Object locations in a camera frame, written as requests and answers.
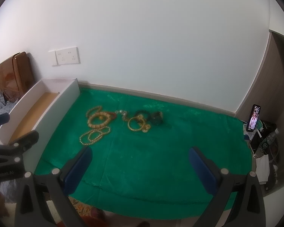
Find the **green towel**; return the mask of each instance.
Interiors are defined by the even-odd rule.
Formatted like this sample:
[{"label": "green towel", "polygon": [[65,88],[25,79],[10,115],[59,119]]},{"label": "green towel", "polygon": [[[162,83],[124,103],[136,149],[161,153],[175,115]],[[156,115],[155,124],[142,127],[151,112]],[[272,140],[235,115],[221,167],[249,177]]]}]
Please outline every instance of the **green towel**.
[{"label": "green towel", "polygon": [[[85,113],[102,105],[104,111],[162,111],[164,123],[147,133],[132,132],[120,115],[111,133],[91,146],[93,160],[72,195],[79,201],[118,214],[155,219],[201,215],[207,194],[188,161],[197,146],[218,167],[231,173],[251,170],[251,153],[240,120],[168,102],[106,91],[81,89],[81,94],[52,135],[35,173],[61,168],[82,148],[79,137],[90,130]],[[227,209],[231,208],[232,194]]]}]

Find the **smartphone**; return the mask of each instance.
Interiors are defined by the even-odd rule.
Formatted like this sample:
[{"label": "smartphone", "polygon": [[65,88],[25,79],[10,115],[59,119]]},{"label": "smartphone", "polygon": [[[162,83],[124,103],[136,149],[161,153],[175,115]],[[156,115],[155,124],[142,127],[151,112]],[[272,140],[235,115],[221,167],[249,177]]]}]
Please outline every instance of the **smartphone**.
[{"label": "smartphone", "polygon": [[250,114],[250,118],[249,118],[249,121],[247,123],[247,127],[246,127],[246,131],[248,132],[252,132],[255,130],[255,127],[256,127],[256,124],[257,124],[257,121],[258,121],[258,117],[259,117],[259,114],[260,114],[260,109],[261,107],[254,104],[253,105],[253,108],[251,110],[251,114]]}]

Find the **black bangle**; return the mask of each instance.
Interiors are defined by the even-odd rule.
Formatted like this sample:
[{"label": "black bangle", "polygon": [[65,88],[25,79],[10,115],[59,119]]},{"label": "black bangle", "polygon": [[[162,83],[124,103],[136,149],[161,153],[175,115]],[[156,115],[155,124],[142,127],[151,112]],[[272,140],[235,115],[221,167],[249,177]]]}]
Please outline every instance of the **black bangle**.
[{"label": "black bangle", "polygon": [[138,110],[133,116],[137,117],[139,114],[147,114],[147,118],[144,118],[146,121],[150,120],[151,118],[151,113],[147,110]]},{"label": "black bangle", "polygon": [[150,122],[153,125],[160,125],[163,123],[163,113],[162,112],[154,112],[151,114]]}]

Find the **electrical outlet panel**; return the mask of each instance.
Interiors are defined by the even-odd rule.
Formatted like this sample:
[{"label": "electrical outlet panel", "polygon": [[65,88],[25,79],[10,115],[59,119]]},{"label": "electrical outlet panel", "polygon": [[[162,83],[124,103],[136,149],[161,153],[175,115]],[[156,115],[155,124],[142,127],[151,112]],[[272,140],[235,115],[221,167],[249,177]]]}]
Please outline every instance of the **electrical outlet panel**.
[{"label": "electrical outlet panel", "polygon": [[56,50],[57,65],[80,64],[78,48]]},{"label": "electrical outlet panel", "polygon": [[56,51],[48,52],[48,61],[52,66],[58,66],[57,58],[56,58]]}]

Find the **water bottle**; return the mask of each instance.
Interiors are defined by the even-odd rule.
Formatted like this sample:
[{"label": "water bottle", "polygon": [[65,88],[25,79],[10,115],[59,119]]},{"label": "water bottle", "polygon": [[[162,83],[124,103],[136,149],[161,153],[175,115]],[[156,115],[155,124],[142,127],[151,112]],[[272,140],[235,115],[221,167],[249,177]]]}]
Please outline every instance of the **water bottle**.
[{"label": "water bottle", "polygon": [[262,149],[262,151],[267,149],[269,145],[273,143],[273,141],[276,139],[277,134],[279,134],[278,128],[276,128],[260,143],[260,148]]}]

